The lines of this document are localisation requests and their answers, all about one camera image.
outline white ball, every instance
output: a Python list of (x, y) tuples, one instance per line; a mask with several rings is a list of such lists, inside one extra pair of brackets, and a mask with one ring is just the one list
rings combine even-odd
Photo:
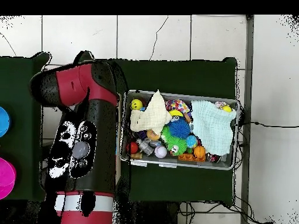
[(166, 147), (160, 145), (155, 148), (155, 156), (157, 158), (164, 158), (167, 155), (167, 149)]

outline orange block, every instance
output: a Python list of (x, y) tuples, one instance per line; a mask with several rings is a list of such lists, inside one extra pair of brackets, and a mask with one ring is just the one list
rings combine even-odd
[(203, 156), (202, 158), (196, 158), (192, 154), (184, 153), (182, 155), (178, 156), (179, 160), (184, 160), (186, 162), (205, 162), (206, 161), (206, 156)]

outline white tile wall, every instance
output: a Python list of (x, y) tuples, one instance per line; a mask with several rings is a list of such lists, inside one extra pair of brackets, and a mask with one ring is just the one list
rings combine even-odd
[(119, 58), (189, 60), (189, 46), (190, 16), (119, 16)]
[(246, 17), (192, 16), (191, 57), (197, 60), (223, 60), (235, 57), (245, 69)]
[(1, 56), (32, 57), (40, 51), (40, 15), (0, 16)]
[(81, 50), (116, 58), (116, 16), (43, 16), (43, 50), (52, 64), (73, 62)]
[[(91, 51), (95, 58), (149, 60), (152, 56), (152, 60), (189, 60), (190, 31), (192, 59), (221, 61), (225, 57), (235, 57), (238, 68), (245, 69), (245, 16), (193, 15), (192, 23), (187, 15), (118, 16), (118, 39), (117, 16), (43, 16), (43, 28), (41, 16), (0, 17), (0, 21), (1, 56), (14, 56), (4, 35), (17, 56), (31, 57), (42, 47), (43, 51), (50, 52), (52, 65), (47, 66), (49, 69), (55, 68), (54, 64), (72, 62), (81, 50)], [(244, 70), (237, 71), (241, 102), (244, 102), (244, 76)], [(60, 117), (58, 109), (44, 108), (44, 138), (54, 138)], [(236, 172), (236, 179), (236, 194), (240, 197), (241, 167)], [(207, 211), (213, 205), (193, 203), (193, 206), (197, 211)], [(181, 205), (181, 210), (186, 210), (186, 204)], [(240, 215), (228, 211), (219, 206), (212, 212), (223, 213), (196, 214), (192, 224), (239, 224)], [(178, 224), (186, 224), (186, 217), (179, 214)]]

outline cloth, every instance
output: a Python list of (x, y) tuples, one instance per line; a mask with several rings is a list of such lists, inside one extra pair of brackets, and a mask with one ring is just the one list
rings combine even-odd
[(209, 101), (191, 101), (193, 133), (200, 138), (207, 153), (225, 155), (230, 152), (232, 142), (231, 121), (237, 113), (228, 113)]
[(164, 99), (157, 91), (145, 111), (132, 110), (130, 119), (132, 131), (152, 129), (157, 135), (160, 135), (164, 125), (170, 122), (172, 116), (166, 110)]
[(165, 102), (165, 105), (168, 111), (177, 110), (182, 113), (188, 113), (190, 111), (186, 103), (182, 100), (168, 100)]

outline plastic lid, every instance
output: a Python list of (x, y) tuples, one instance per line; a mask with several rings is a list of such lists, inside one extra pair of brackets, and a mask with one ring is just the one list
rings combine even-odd
[(9, 128), (9, 115), (4, 110), (4, 108), (0, 107), (0, 137), (2, 137)]
[(0, 158), (0, 200), (11, 193), (16, 180), (16, 170), (14, 166), (6, 160)]

